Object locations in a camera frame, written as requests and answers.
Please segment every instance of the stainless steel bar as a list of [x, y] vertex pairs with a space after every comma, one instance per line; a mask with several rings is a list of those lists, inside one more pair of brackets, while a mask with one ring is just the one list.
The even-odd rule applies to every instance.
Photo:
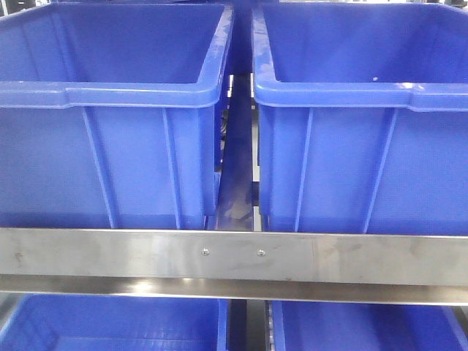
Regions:
[[0, 274], [0, 288], [12, 293], [189, 296], [468, 306], [468, 287]]
[[468, 287], [466, 236], [1, 228], [0, 247], [3, 274]]

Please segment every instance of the plastic storage bin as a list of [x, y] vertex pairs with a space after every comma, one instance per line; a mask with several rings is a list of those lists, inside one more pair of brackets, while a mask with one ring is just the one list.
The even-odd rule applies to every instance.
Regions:
[[467, 351], [453, 312], [438, 306], [272, 302], [276, 351]]
[[1, 351], [226, 351], [227, 301], [33, 295], [1, 332]]
[[466, 234], [468, 14], [265, 5], [253, 30], [267, 229]]
[[60, 3], [2, 18], [0, 226], [203, 229], [231, 12]]

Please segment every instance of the shelving unit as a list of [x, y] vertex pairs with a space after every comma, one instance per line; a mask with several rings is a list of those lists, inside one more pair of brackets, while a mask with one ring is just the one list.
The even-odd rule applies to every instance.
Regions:
[[234, 77], [208, 230], [0, 228], [0, 291], [468, 306], [468, 233], [254, 230], [250, 83]]

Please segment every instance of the bin handle lip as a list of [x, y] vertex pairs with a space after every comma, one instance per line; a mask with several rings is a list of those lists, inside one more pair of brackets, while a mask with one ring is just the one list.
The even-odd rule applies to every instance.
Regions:
[[[279, 81], [276, 78], [265, 16], [261, 8], [253, 11], [252, 46], [254, 94], [256, 101], [261, 105], [272, 107], [406, 107], [414, 111], [468, 111], [468, 83], [295, 83]], [[373, 98], [375, 93], [379, 93], [378, 99]]]

